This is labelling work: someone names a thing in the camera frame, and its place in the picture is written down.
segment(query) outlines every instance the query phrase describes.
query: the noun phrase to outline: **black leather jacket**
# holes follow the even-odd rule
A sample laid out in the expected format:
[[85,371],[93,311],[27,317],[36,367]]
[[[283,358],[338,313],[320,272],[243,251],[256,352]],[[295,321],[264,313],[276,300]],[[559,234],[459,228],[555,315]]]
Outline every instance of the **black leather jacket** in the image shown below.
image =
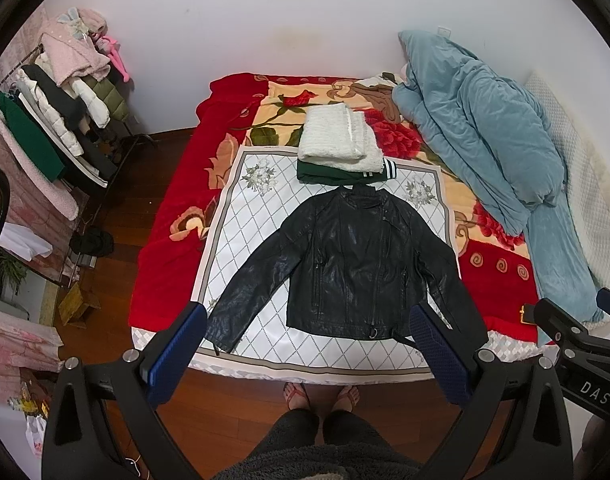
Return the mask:
[[298,206],[230,280],[206,339],[231,352],[288,276],[287,325],[304,332],[408,336],[410,307],[427,301],[427,283],[453,328],[480,344],[487,340],[453,250],[409,203],[384,189],[338,187]]

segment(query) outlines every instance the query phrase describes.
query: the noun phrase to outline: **red flower print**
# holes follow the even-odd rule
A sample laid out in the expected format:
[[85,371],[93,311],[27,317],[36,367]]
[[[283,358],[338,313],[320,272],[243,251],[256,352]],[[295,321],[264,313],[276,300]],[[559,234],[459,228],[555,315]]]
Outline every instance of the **red flower print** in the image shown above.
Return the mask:
[[284,97],[279,95],[278,98],[283,101],[284,106],[303,106],[309,103],[309,100],[316,96],[317,94],[309,92],[308,90],[303,90],[296,97]]
[[514,250],[514,247],[517,245],[523,245],[525,243],[525,236],[523,233],[518,236],[510,236],[506,234],[503,230],[501,224],[499,224],[495,219],[492,218],[492,215],[485,211],[485,208],[482,204],[477,200],[474,205],[474,218],[473,220],[480,227],[480,232],[483,233],[483,236],[492,236],[496,237],[496,240],[506,249],[511,251]]
[[383,155],[410,160],[421,148],[423,138],[416,126],[408,128],[403,124],[394,124],[385,120],[383,112],[376,108],[365,110],[365,121],[374,130],[376,143],[383,150]]

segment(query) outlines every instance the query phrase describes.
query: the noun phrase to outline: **person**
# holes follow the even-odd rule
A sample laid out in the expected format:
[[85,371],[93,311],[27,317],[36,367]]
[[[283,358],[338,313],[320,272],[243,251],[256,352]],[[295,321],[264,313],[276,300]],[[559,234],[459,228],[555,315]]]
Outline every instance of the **person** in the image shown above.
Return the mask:
[[366,420],[352,413],[356,386],[344,387],[323,421],[325,444],[315,446],[319,418],[302,384],[283,389],[289,410],[248,457],[212,480],[404,480],[420,465],[395,451]]

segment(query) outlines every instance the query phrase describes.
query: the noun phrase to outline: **pink stuffed toy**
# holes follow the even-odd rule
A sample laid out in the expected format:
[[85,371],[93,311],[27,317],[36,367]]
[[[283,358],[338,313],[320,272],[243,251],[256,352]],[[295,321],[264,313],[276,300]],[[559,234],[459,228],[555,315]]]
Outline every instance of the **pink stuffed toy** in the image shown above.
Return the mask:
[[120,54],[114,46],[117,41],[109,36],[100,36],[100,34],[93,34],[92,39],[98,47],[98,50],[112,60],[112,64],[116,67],[118,72],[122,74],[122,80],[127,83],[127,81],[130,80],[130,75],[127,73],[127,70],[125,70],[125,65],[122,63]]

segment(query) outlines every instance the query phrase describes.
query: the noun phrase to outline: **bed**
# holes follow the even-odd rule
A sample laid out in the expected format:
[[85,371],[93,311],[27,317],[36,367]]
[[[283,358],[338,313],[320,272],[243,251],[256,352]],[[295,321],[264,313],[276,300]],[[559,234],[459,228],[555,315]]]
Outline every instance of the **bed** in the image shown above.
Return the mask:
[[[411,202],[453,247],[488,327],[487,346],[506,361],[542,351],[536,327],[521,321],[523,304],[538,298],[525,241],[507,236],[415,126],[401,118],[391,86],[240,73],[212,82],[210,89],[138,258],[129,318],[136,348],[167,328],[189,299],[211,309],[249,252],[298,203],[325,191],[296,179],[296,147],[306,107],[345,102],[365,111],[384,155],[399,167],[397,179],[381,186]],[[394,341],[353,342],[287,328],[286,300],[287,284],[232,354],[216,355],[203,342],[190,366],[232,377],[322,384],[431,377],[421,354]]]

